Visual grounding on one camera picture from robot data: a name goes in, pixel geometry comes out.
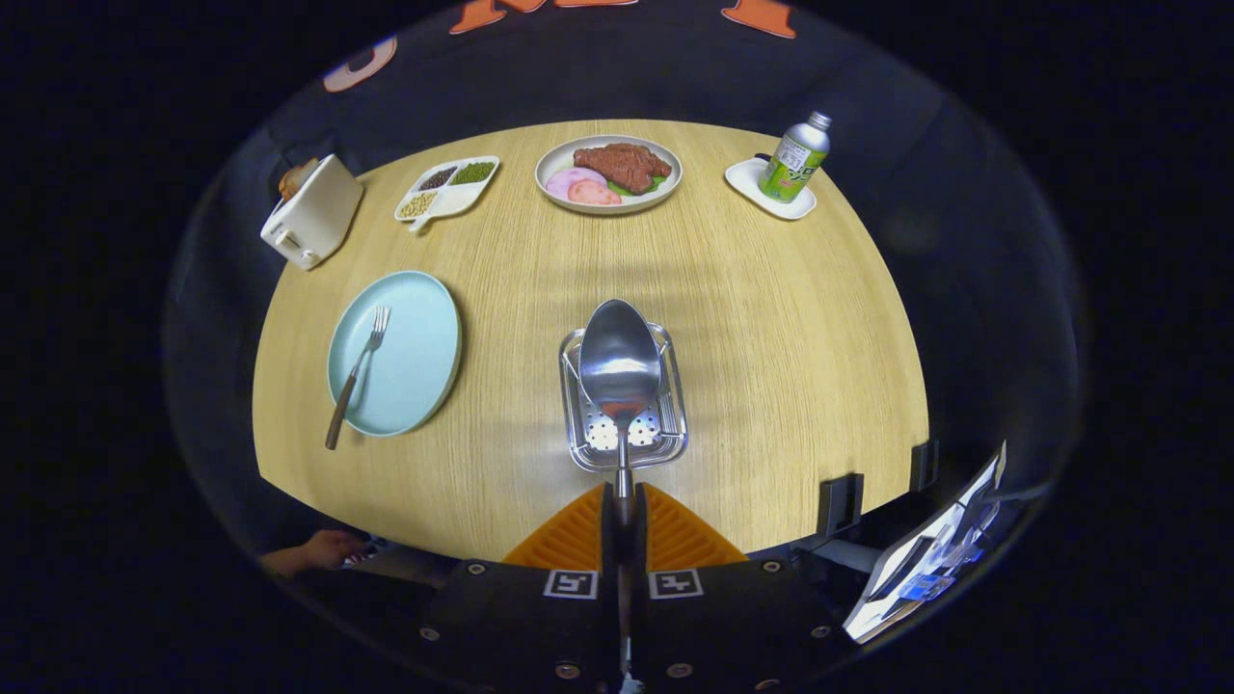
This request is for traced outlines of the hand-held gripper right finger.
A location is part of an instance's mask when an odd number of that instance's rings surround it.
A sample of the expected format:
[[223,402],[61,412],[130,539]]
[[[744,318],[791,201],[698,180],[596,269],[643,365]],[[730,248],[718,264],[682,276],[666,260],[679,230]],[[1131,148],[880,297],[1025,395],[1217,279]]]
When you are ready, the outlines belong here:
[[631,524],[631,675],[647,693],[807,693],[851,659],[786,557],[656,567],[652,496],[636,488]]

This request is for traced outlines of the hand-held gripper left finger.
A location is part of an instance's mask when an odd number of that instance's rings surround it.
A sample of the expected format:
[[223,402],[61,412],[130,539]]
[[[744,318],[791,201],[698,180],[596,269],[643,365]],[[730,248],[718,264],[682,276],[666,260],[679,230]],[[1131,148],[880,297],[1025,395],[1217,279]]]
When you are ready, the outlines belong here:
[[416,663],[466,693],[618,692],[618,530],[602,484],[513,559],[462,561],[416,620]]

